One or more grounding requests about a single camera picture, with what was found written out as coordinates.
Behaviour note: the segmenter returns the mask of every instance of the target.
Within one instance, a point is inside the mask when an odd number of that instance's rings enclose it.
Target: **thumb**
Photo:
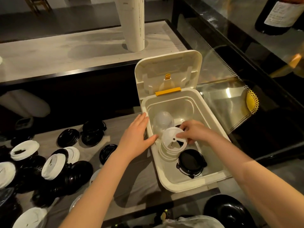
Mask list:
[[[150,138],[144,140],[145,147],[148,148],[150,145],[152,145],[158,138],[157,134],[154,134]]]
[[[177,138],[188,138],[188,137],[189,137],[189,133],[188,133],[188,131],[186,131],[186,132],[181,132],[181,133],[177,133],[177,134],[176,134],[176,137],[177,137]]]

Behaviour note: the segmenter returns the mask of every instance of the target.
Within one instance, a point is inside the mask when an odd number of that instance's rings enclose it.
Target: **wooden chair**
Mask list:
[[[38,9],[38,5],[43,5],[46,11],[50,12],[52,10],[50,4],[47,0],[25,0],[31,11],[37,15],[40,14],[40,10]]]

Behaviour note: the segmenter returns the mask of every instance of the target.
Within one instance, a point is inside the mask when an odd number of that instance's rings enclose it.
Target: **dark glass bottle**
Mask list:
[[[255,29],[268,35],[286,33],[304,11],[304,0],[268,0]]]
[[[304,12],[301,14],[301,16],[298,18],[298,20],[292,27],[296,30],[304,31]]]

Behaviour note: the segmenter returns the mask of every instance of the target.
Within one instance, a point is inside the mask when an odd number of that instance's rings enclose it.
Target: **white plastic storage bin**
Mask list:
[[[167,111],[173,116],[174,126],[194,119],[229,139],[200,93],[194,89],[201,63],[202,56],[195,50],[145,58],[138,62],[135,67],[136,85],[142,112],[150,117],[147,125],[149,137],[153,135],[151,122],[155,115]],[[187,149],[199,151],[207,162],[207,167],[194,179],[176,168],[178,160],[165,161],[158,152],[160,145],[159,138],[151,150],[159,180],[169,191],[182,192],[230,177],[212,149],[203,142],[187,146]]]

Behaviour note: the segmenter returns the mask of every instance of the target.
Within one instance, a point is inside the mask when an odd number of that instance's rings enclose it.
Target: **white label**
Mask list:
[[[264,23],[275,27],[291,27],[303,11],[304,4],[277,1]]]

